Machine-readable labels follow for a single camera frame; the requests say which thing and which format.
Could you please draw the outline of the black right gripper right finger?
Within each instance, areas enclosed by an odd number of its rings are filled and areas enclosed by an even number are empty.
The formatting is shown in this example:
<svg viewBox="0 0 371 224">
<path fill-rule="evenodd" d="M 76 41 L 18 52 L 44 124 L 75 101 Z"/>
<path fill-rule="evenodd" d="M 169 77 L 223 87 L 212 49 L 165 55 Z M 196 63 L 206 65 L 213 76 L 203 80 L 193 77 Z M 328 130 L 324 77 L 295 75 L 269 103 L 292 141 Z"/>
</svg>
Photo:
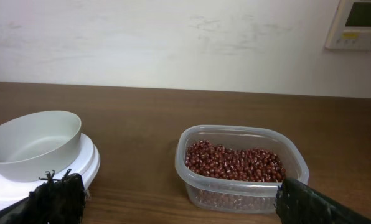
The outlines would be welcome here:
<svg viewBox="0 0 371 224">
<path fill-rule="evenodd" d="M 371 224 L 371 219 L 294 178 L 278 187 L 275 210 L 282 224 Z"/>
</svg>

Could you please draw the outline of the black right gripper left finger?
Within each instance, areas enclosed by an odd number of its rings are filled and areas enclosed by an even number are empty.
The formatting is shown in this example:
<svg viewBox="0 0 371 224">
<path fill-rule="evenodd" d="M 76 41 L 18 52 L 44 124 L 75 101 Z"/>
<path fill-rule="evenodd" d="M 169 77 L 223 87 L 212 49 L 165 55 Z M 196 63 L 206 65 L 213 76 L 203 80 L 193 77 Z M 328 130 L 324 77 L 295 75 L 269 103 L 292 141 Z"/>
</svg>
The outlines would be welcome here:
<svg viewBox="0 0 371 224">
<path fill-rule="evenodd" d="M 66 171 L 61 179 L 47 171 L 43 183 L 28 196 L 0 210 L 2 224 L 80 224 L 85 208 L 86 189 L 82 176 Z"/>
</svg>

